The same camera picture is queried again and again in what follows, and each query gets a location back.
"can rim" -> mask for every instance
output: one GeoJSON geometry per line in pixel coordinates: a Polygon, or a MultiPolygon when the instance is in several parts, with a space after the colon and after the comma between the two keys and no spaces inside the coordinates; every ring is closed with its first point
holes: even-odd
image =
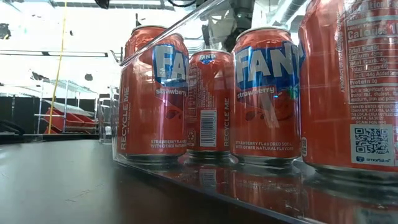
{"type": "Polygon", "coordinates": [[[185,40],[185,38],[182,36],[182,34],[180,34],[180,33],[174,33],[174,34],[171,34],[171,35],[168,35],[167,37],[165,37],[165,38],[168,38],[168,37],[170,37],[170,36],[173,36],[173,35],[178,35],[178,36],[180,36],[181,37],[181,39],[182,39],[182,41],[184,41],[185,40]]]}
{"type": "Polygon", "coordinates": [[[193,53],[193,54],[191,55],[191,57],[194,56],[195,54],[199,54],[199,53],[202,53],[202,52],[219,52],[219,53],[226,53],[226,54],[228,54],[228,55],[231,55],[231,53],[229,53],[229,52],[227,52],[227,51],[225,51],[225,50],[203,49],[203,50],[198,50],[197,52],[193,53]]]}
{"type": "Polygon", "coordinates": [[[290,31],[288,29],[285,29],[283,27],[277,27],[277,26],[263,26],[263,27],[256,27],[256,28],[251,28],[248,30],[243,31],[241,34],[238,35],[238,37],[236,38],[236,41],[238,41],[239,38],[241,38],[244,34],[247,34],[249,32],[255,31],[255,30],[262,30],[262,29],[278,29],[278,30],[282,30],[285,31],[286,33],[288,33],[289,35],[291,35],[290,31]]]}
{"type": "Polygon", "coordinates": [[[147,27],[163,28],[163,29],[165,29],[165,30],[167,29],[167,27],[165,27],[165,26],[160,26],[160,25],[139,25],[139,26],[133,28],[133,30],[131,31],[131,35],[132,35],[132,33],[133,33],[134,31],[136,31],[136,30],[138,30],[138,29],[141,29],[141,28],[147,28],[147,27]]]}

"aluminum can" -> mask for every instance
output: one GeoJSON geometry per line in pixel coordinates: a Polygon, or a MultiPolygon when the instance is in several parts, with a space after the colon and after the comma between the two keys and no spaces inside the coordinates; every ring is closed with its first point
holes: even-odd
{"type": "Polygon", "coordinates": [[[290,217],[302,217],[302,182],[297,168],[238,164],[230,175],[232,197],[290,217]]]}
{"type": "Polygon", "coordinates": [[[243,32],[234,58],[231,152],[240,162],[281,166],[300,155],[298,48],[277,27],[243,32]]]}
{"type": "Polygon", "coordinates": [[[323,174],[398,181],[398,5],[315,0],[299,29],[303,160],[323,174]]]}
{"type": "Polygon", "coordinates": [[[397,187],[331,179],[305,180],[303,218],[310,223],[397,223],[397,187]]]}
{"type": "Polygon", "coordinates": [[[122,70],[118,152],[135,163],[175,162],[187,150],[183,108],[188,50],[170,35],[122,70]]]}
{"type": "Polygon", "coordinates": [[[233,66],[222,50],[192,55],[186,105],[187,147],[191,156],[229,156],[233,66]]]}
{"type": "Polygon", "coordinates": [[[131,31],[130,39],[126,42],[126,46],[124,48],[124,58],[128,58],[128,56],[136,53],[137,50],[148,44],[151,40],[163,33],[165,30],[166,27],[154,25],[135,27],[131,31]]]}

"qr code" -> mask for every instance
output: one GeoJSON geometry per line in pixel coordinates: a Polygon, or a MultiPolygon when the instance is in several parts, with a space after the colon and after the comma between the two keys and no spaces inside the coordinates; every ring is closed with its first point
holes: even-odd
{"type": "Polygon", "coordinates": [[[354,128],[354,133],[356,152],[370,154],[390,153],[387,128],[354,128]]]}
{"type": "Polygon", "coordinates": [[[351,124],[351,162],[395,166],[394,133],[390,124],[351,124]]]}

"metal rack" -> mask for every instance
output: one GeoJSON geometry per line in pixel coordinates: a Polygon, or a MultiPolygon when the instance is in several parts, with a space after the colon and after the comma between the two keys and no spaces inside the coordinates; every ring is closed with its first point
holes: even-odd
{"type": "MultiPolygon", "coordinates": [[[[44,83],[50,83],[50,84],[55,85],[55,80],[48,80],[48,79],[43,79],[42,80],[42,94],[40,96],[40,101],[39,101],[40,102],[39,103],[39,113],[34,115],[34,116],[38,117],[38,120],[37,120],[37,134],[39,134],[39,132],[40,132],[40,121],[43,119],[42,117],[50,116],[49,114],[41,114],[43,101],[51,104],[51,101],[43,99],[44,83]]],[[[66,89],[65,104],[54,102],[54,108],[56,110],[61,111],[63,113],[63,115],[55,115],[55,114],[53,114],[52,116],[53,117],[63,117],[63,130],[61,130],[63,133],[65,133],[66,130],[74,130],[74,129],[77,128],[77,127],[67,126],[66,125],[68,111],[69,111],[69,113],[79,114],[79,115],[83,115],[83,116],[94,116],[95,115],[95,113],[87,112],[87,111],[79,108],[79,105],[80,105],[80,93],[96,93],[96,92],[91,91],[87,87],[80,86],[80,85],[78,85],[78,84],[76,84],[76,83],[74,83],[74,82],[72,82],[70,80],[59,80],[57,86],[60,87],[60,88],[66,89]],[[78,104],[77,104],[77,106],[67,105],[68,91],[69,90],[79,93],[78,94],[78,104]]],[[[87,131],[89,131],[89,130],[95,129],[95,127],[78,127],[78,129],[79,130],[87,129],[87,131]]]]}
{"type": "MultiPolygon", "coordinates": [[[[36,88],[42,87],[42,85],[33,85],[33,84],[32,85],[13,85],[13,84],[0,83],[0,87],[16,88],[18,90],[19,89],[21,89],[21,90],[29,90],[31,92],[35,92],[35,93],[39,94],[40,91],[36,90],[36,88]]],[[[0,96],[8,97],[8,96],[19,96],[19,95],[27,96],[27,97],[36,97],[33,94],[24,93],[23,91],[21,91],[21,92],[17,91],[17,93],[12,93],[12,94],[10,94],[8,92],[0,91],[0,96]]]]}

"black countertop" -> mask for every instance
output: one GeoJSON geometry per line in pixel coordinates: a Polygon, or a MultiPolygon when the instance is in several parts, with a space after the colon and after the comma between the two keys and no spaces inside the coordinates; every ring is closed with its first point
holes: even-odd
{"type": "Polygon", "coordinates": [[[126,167],[112,156],[97,140],[0,145],[0,223],[398,223],[396,185],[300,161],[126,167]]]}
{"type": "Polygon", "coordinates": [[[282,223],[123,167],[96,140],[0,145],[0,223],[258,222],[282,223]]]}

